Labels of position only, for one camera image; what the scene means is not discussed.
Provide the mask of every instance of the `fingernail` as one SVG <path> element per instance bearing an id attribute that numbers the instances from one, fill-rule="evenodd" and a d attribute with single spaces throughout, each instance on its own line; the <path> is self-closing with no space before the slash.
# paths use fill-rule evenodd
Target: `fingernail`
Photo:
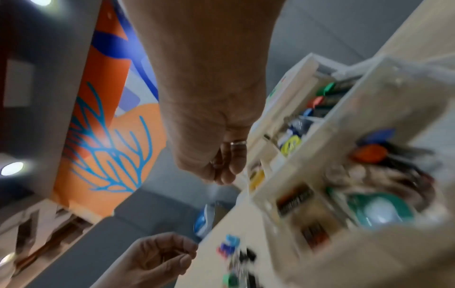
<path id="1" fill-rule="evenodd" d="M 191 265 L 191 256 L 186 254 L 180 259 L 180 267 L 188 268 Z"/>

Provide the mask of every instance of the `hand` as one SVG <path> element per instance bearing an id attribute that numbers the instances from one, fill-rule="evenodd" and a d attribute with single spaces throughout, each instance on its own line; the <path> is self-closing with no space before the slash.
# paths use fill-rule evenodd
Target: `hand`
<path id="1" fill-rule="evenodd" d="M 284 0 L 124 0 L 151 61 L 178 167 L 229 184 L 266 98 L 265 66 Z"/>
<path id="2" fill-rule="evenodd" d="M 198 245 L 163 233 L 135 241 L 91 288 L 160 288 L 185 274 Z"/>

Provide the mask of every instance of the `wall mural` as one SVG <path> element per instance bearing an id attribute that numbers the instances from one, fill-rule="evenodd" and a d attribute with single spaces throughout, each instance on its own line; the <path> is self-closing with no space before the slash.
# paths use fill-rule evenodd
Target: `wall mural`
<path id="1" fill-rule="evenodd" d="M 143 184 L 165 145 L 152 66 L 121 8 L 104 0 L 52 199 L 97 222 Z"/>

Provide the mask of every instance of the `wooden table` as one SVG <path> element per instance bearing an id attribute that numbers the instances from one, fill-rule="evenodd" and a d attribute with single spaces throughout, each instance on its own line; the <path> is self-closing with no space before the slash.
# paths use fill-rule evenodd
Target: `wooden table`
<path id="1" fill-rule="evenodd" d="M 455 1 L 425 0 L 378 52 L 419 61 L 455 53 Z M 176 288 L 221 287 L 227 264 L 216 253 L 226 234 L 241 238 L 258 259 L 255 272 L 265 287 L 287 287 L 274 275 L 263 220 L 248 200 L 237 205 L 200 244 L 198 257 Z"/>

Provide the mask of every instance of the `ring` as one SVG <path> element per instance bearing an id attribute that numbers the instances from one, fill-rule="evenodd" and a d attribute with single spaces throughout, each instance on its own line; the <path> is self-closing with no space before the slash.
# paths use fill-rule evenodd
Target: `ring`
<path id="1" fill-rule="evenodd" d="M 237 146 L 237 145 L 246 145 L 246 141 L 231 142 L 231 146 Z"/>

